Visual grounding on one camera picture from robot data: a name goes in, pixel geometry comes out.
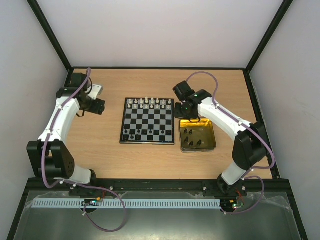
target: wall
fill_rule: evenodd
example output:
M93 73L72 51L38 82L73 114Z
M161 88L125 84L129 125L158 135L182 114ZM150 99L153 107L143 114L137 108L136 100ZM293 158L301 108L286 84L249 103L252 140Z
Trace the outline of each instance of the wall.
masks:
M251 73L309 239L319 239L319 9L318 0L295 0Z
M72 66L246 67L283 0L38 0Z
M0 239L7 239L27 179L27 155L67 72L26 0L0 1Z

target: circuit board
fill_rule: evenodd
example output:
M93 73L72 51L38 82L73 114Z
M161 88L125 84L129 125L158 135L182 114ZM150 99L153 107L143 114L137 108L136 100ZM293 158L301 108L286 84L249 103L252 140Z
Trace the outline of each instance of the circuit board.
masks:
M120 143L174 145L174 100L127 97L124 101Z

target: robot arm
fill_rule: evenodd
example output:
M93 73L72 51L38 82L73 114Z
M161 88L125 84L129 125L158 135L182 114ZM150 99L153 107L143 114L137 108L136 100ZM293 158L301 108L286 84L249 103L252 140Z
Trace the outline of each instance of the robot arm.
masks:
M213 102L212 95L205 90L195 92L186 81L173 88L181 103L175 104L174 116L179 119L197 119L199 115L211 120L228 134L234 141L232 158L233 163L219 176L219 189L227 193L257 162L262 160L267 151L261 142L256 139L243 124L250 126L263 140L267 140L267 133L262 123L252 124L236 116L219 103Z
M42 177L42 151L45 141L45 174L48 178L69 179L75 183L88 184L95 177L93 170L75 164L66 147L67 136L75 116L83 117L85 112L101 115L105 110L105 101L97 98L103 87L88 82L84 84L87 77L82 73L72 74L70 83L60 88L56 94L55 108L44 132L38 141L28 143L27 152L36 177ZM83 88L74 95L82 84ZM78 115L79 110L83 111L82 116Z

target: wooden tabletop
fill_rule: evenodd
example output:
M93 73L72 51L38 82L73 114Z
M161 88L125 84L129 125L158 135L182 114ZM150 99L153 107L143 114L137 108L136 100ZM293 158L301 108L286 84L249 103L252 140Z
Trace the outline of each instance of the wooden tabletop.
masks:
M75 73L85 73L76 69ZM94 84L103 85L99 96L105 100L102 115L86 113L75 117L67 147L75 162L93 169L98 178L108 179L216 179L233 161L233 141L214 125L217 147L212 152L182 153L175 119L175 145L120 144L125 98L174 98L173 87L195 70L93 69ZM224 107L250 122L256 122L241 70L209 70L219 81L216 99ZM189 82L195 91L213 92L215 82L204 74ZM267 159L258 163L267 166ZM269 170L254 171L265 179Z

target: purple cable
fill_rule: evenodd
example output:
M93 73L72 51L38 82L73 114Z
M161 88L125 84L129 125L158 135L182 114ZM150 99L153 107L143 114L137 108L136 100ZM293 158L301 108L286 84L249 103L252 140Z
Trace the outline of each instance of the purple cable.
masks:
M238 215L238 214L244 214L244 213L247 213L247 212L250 212L252 209L254 209L258 203L260 203L261 199L263 198L264 196L264 192L265 192L265 184L264 184L264 181L262 180L261 177L259 176L247 176L245 177L244 179L247 180L247 179L253 179L253 178L257 178L261 181L261 184L262 184L262 189L261 189L261 195L259 196L258 200L254 203L254 205L246 210L243 210L243 211L239 211L239 212L226 212L224 211L222 208L221 208L221 211L224 213L224 214L228 214L228 215Z
M215 90L212 94L212 102L214 104L214 106L216 108L218 108L222 113L224 113L225 115L227 115L229 118L231 118L232 120L234 120L237 124L239 124L239 120L236 119L234 116L232 116L230 113L228 113L227 111L225 111L222 107L220 107L217 103L217 100L216 100L216 94L217 94L217 91L218 91L218 80L217 78L211 74L210 72L207 72L207 71L197 71L197 72L194 72L193 74L191 74L187 79L186 79L186 82L188 82L194 75L196 74L207 74L209 75L210 77L212 77L215 81ZM245 125L244 123L242 123L242 126L244 128L246 128L249 132L251 132L263 145L264 147L267 149L267 151L269 152L270 156L271 156L271 165L270 166L253 166L251 167L251 169L249 169L247 172L244 173L244 175L242 176L242 178L244 178L248 173L250 173L252 171L252 169L271 169L275 166L276 164L276 158L275 158L275 155L274 153L272 152L271 148L268 146L268 144L255 132L253 131L249 126Z
M61 104L61 107L63 108L71 99L74 98L74 96L76 96L80 91L81 89L85 86L85 84L88 82L89 78L90 78L90 75L91 75L91 68L88 67L88 69L86 70L86 78L85 80L83 81L83 83L79 86L79 88L70 96L68 97L62 104ZM62 110L59 108L54 117L53 117L53 120L51 122L51 125L50 125L50 128L49 130L52 132L53 129L54 129L54 126L55 126L55 123L58 119L58 116L60 114ZM42 173L42 179L43 179L43 183L44 185L48 188L48 189L52 189L54 186L56 186L59 182L61 182L61 180L57 180L55 181L52 185L49 185L48 181L47 181L47 176L46 176L46 169L45 169L45 166L46 166L46 151L47 151L47 146L48 146L48 142L49 142L49 139L50 139L50 136L51 136L51 133L48 133L45 140L44 140L44 144L43 144L43 149L42 149L42 153L41 153L41 173ZM73 182L73 181L70 181L70 180L66 180L64 179L63 182L66 182L68 184L76 184L76 182ZM116 194L114 191L111 191L109 189L106 189L104 187L96 187L96 186L87 186L87 185L84 185L84 184L80 184L80 183L77 183L78 186L80 187L83 187L83 188L87 188L87 189L98 189L98 190L103 190L103 191L107 191L109 193L112 193L113 195L115 195L120 201L121 201L121 204L123 206L123 209L124 209L124 217L123 217L123 221L121 223L121 225L119 227L117 227L116 229L113 229L113 230L108 230L108 229L104 229L100 226L98 226L97 224L94 223L94 221L88 216L88 214L85 214L86 217L89 219L89 221L92 223L93 226L95 226L97 229L103 231L103 232L107 232L107 233L112 233L112 232L116 232L118 230L120 230L127 222L127 209L126 209L126 206L125 206L125 203L124 201L121 199L121 197Z

